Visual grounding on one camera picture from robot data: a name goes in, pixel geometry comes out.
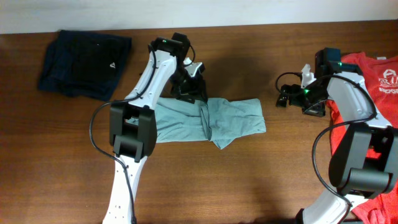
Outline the light teal t-shirt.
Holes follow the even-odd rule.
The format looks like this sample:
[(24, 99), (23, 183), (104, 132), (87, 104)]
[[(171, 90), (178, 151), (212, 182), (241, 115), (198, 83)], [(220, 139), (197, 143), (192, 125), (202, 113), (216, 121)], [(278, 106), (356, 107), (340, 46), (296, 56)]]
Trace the light teal t-shirt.
[(235, 139), (266, 132), (257, 98), (228, 101), (210, 98), (194, 104), (160, 98), (155, 108), (157, 143), (211, 141), (224, 149)]

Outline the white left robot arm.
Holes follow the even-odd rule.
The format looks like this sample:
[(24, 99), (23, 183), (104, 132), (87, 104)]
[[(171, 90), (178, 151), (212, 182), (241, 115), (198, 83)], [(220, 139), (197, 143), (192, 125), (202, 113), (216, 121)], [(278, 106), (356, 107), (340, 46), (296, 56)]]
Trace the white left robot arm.
[(149, 60), (136, 86), (123, 100), (109, 104), (109, 143), (115, 163), (113, 186), (103, 223), (136, 223), (135, 199), (141, 172), (157, 140), (155, 106), (167, 83), (171, 95), (187, 103), (206, 102), (205, 66), (188, 57), (185, 34), (158, 37), (149, 44)]

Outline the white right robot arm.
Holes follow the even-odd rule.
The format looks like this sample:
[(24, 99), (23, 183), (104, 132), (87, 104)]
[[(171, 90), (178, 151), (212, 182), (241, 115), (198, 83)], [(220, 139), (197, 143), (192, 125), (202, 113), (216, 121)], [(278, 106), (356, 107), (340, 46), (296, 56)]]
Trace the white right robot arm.
[[(358, 65), (343, 63), (339, 49), (324, 48), (315, 54), (315, 68), (306, 64), (295, 73), (301, 83), (277, 85), (278, 107), (298, 106), (303, 114), (323, 117), (326, 102), (336, 103), (342, 122), (327, 127), (315, 138), (312, 165), (325, 190), (295, 223), (344, 223), (352, 209), (391, 192), (397, 182), (397, 129), (381, 114), (367, 91), (364, 73)], [(318, 171), (316, 149), (329, 131), (346, 132), (333, 153), (329, 182)]]

